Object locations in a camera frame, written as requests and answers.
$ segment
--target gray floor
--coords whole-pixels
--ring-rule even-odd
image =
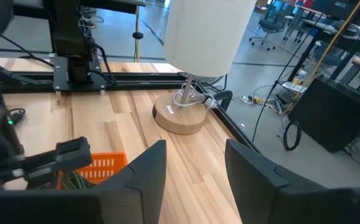
[[[149,0],[147,3],[147,7],[140,11],[140,29],[144,33],[144,39],[140,42],[141,61],[164,62],[161,43],[165,40],[169,5],[154,0]],[[135,30],[135,16],[105,10],[98,10],[98,15],[102,16],[105,22],[97,24],[97,28],[93,30],[96,43],[105,48],[109,60],[133,61],[134,39],[131,35]],[[227,87],[234,92],[234,96],[249,95],[262,85],[272,85],[283,70],[284,65],[291,58],[291,53],[298,47],[293,40],[282,41],[282,34],[271,35],[269,38],[277,45],[276,50],[267,52],[266,47],[260,45],[252,47],[249,38],[254,35],[264,35],[264,32],[258,32],[257,22],[259,19],[260,15],[254,12],[229,73]],[[4,35],[27,50],[51,51],[47,21],[15,17]],[[306,44],[297,53],[290,65],[296,65],[298,57],[305,47]],[[0,38],[0,49],[16,48]],[[24,54],[1,52],[1,55],[3,57],[18,57]],[[261,88],[257,94],[266,97],[269,90],[270,87]],[[252,138],[260,109],[259,106],[247,105],[235,99],[230,105],[228,113],[246,135]],[[292,139],[294,136],[292,132],[294,131],[291,130],[289,134],[291,136],[290,142],[294,141]],[[295,151],[286,152],[282,140],[278,137],[282,134],[280,117],[271,110],[265,110],[255,139],[256,146],[265,156],[327,187],[360,187],[360,165],[345,153],[330,154],[305,134]],[[360,160],[360,150],[356,159]]]

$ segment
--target orange plastic crate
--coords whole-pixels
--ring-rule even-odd
[[[103,182],[128,164],[125,152],[93,153],[92,160],[89,166],[76,172],[93,184]]]

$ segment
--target wooden table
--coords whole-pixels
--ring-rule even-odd
[[[0,58],[8,70],[51,71],[30,60]],[[165,63],[111,62],[113,72],[176,72]],[[169,90],[4,95],[8,108],[26,109],[16,130],[27,156],[55,148],[57,142],[85,136],[91,152],[125,151],[132,161],[157,140],[168,149],[166,187],[159,223],[240,223],[225,171],[225,141],[233,138],[209,111],[202,129],[192,135],[160,128],[151,110]]]

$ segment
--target black electrical cable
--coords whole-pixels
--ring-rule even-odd
[[[36,57],[36,56],[25,55],[25,56],[21,56],[21,57],[19,57],[19,58],[36,60],[36,61],[38,61],[38,62],[42,62],[42,63],[44,63],[44,64],[46,64],[46,65],[54,68],[54,65],[53,65],[52,63],[47,62],[47,61],[45,61],[45,60],[43,60],[43,59],[41,59],[41,58],[39,58],[39,57]]]
[[[10,120],[12,121],[12,124],[15,125],[24,119],[26,110],[24,108],[14,108],[10,109],[9,112]]]
[[[110,79],[109,79],[106,75],[104,75],[102,72],[97,71],[97,70],[93,70],[93,69],[90,69],[90,72],[101,76],[101,77],[102,77],[105,81],[107,81],[109,84],[111,84],[111,85],[113,85],[113,86],[116,85],[116,82],[110,80]]]
[[[221,86],[214,86],[214,84],[216,84],[218,81],[220,81],[223,77],[220,77],[218,78],[217,80],[215,80],[214,82],[212,83],[206,83],[206,82],[201,82],[201,84],[203,86],[208,86],[209,88],[211,88],[213,91],[215,92],[221,92],[221,91],[224,91],[226,88],[227,88],[227,76],[228,74],[226,74],[224,77],[224,87],[221,87]]]
[[[320,17],[317,19],[317,21],[314,23],[313,28],[310,29],[309,33],[314,29],[314,27],[316,27],[318,21],[321,19],[321,17],[323,16],[323,14],[320,15]],[[256,121],[256,125],[255,125],[255,130],[253,131],[253,138],[252,138],[252,143],[255,141],[255,136],[256,136],[256,132],[257,132],[257,127],[259,125],[259,121],[260,118],[262,117],[263,111],[266,107],[266,102],[268,101],[268,99],[270,98],[270,95],[273,93],[277,83],[281,80],[281,77],[283,76],[285,70],[288,68],[289,64],[291,63],[291,61],[293,60],[293,58],[296,56],[296,53],[298,53],[298,51],[300,50],[301,46],[305,43],[306,39],[309,37],[309,35],[306,35],[306,37],[303,39],[303,41],[301,42],[301,44],[299,45],[299,47],[297,48],[297,50],[293,53],[292,57],[289,59],[288,63],[285,65],[284,69],[282,70],[281,74],[278,76],[277,80],[275,81],[275,83],[272,86],[272,89],[268,92],[267,98],[263,103],[262,109],[260,110],[259,116],[257,118]]]
[[[260,86],[258,87],[255,91],[253,91],[252,93],[252,97],[258,96],[259,98],[261,98],[258,94],[256,94],[256,92],[261,89],[261,88],[265,88],[265,87],[270,87],[271,85],[264,85],[264,86]]]
[[[14,41],[8,39],[7,37],[3,36],[0,34],[0,37],[3,38],[4,40],[12,43],[13,45],[15,45],[16,47],[18,47],[19,49],[21,49],[23,52],[25,52],[26,54],[28,54],[27,56],[21,56],[20,58],[24,58],[24,59],[33,59],[33,60],[36,60],[36,61],[39,61],[39,62],[42,62],[50,67],[54,67],[54,65],[50,62],[46,62],[45,60],[39,58],[39,57],[36,57],[35,55],[33,55],[32,53],[30,53],[29,51],[27,51],[25,48],[21,47],[19,44],[15,43]]]
[[[136,53],[137,53],[137,40],[135,39],[135,54],[133,55],[133,62],[136,62]]]
[[[358,164],[360,164],[360,161],[358,161],[357,159],[355,159],[355,158],[353,157],[353,155],[356,155],[356,154],[358,153],[358,151],[359,151],[359,150],[358,150],[358,147],[356,146],[357,143],[360,143],[360,137],[354,139],[353,141],[351,141],[351,142],[347,145],[347,147],[349,148],[349,152],[346,151],[346,150],[344,150],[344,152],[345,152],[347,155],[349,155],[354,162],[357,162]]]
[[[295,140],[295,143],[292,147],[289,147],[288,145],[288,131],[290,129],[290,127],[292,125],[295,125],[298,130],[296,132],[296,140]],[[285,128],[285,131],[284,131],[284,136],[283,136],[283,143],[284,143],[284,147],[287,151],[294,151],[298,146],[299,146],[299,143],[300,143],[300,139],[302,138],[302,129],[300,128],[300,125],[297,121],[291,121],[287,127]]]
[[[116,80],[115,80],[115,78],[113,77],[113,74],[112,74],[112,72],[111,72],[111,68],[110,68],[110,65],[108,64],[107,55],[105,54],[104,48],[101,47],[100,45],[96,44],[96,43],[94,43],[94,46],[95,46],[96,48],[98,48],[98,49],[100,50],[101,54],[103,55],[104,64],[105,64],[105,66],[106,66],[106,68],[107,68],[108,74],[110,74],[110,78],[111,78],[111,82],[110,82],[110,83],[115,86],[115,85],[116,85]]]

